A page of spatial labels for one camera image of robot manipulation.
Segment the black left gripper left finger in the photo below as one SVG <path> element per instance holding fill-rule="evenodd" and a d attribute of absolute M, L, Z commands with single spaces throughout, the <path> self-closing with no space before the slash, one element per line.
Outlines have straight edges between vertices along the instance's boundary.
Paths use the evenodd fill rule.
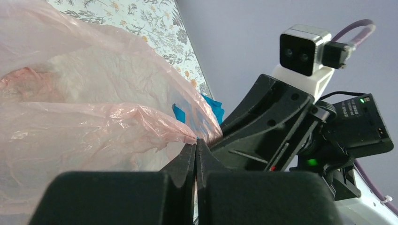
<path fill-rule="evenodd" d="M 32 225 L 191 225 L 195 145 L 158 172 L 65 172 L 46 189 Z"/>

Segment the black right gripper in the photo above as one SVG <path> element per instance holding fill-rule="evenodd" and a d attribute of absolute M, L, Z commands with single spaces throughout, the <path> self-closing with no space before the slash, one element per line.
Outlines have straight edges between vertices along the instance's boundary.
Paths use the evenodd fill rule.
<path fill-rule="evenodd" d="M 261 74 L 223 121 L 210 147 L 227 168 L 283 171 L 294 156 L 298 170 L 333 171 L 394 145 L 372 94 L 349 93 L 331 104 Z"/>

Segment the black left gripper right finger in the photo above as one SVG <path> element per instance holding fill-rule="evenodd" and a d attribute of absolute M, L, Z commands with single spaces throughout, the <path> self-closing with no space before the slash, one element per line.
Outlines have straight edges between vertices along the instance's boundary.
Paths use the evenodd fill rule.
<path fill-rule="evenodd" d="M 232 172 L 196 145 L 199 224 L 340 225 L 325 182 L 310 172 Z"/>

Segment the pink plastic trash bag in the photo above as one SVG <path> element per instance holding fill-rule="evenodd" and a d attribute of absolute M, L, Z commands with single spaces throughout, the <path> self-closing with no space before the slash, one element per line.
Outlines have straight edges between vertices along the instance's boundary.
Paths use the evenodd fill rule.
<path fill-rule="evenodd" d="M 157 171 L 221 136 L 202 95 L 141 37 L 44 0 L 1 1 L 1 224 L 27 224 L 62 172 Z"/>

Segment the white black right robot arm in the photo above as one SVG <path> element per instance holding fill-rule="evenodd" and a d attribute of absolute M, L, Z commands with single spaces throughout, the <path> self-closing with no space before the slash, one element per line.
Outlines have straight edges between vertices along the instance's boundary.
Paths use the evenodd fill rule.
<path fill-rule="evenodd" d="M 260 75 L 221 124 L 223 137 L 210 150 L 232 170 L 318 174 L 353 223 L 395 225 L 397 210 L 375 191 L 357 161 L 391 151 L 393 142 L 373 95 L 349 95 L 335 104 L 315 101 L 312 94 Z M 290 168 L 294 158 L 297 165 Z"/>

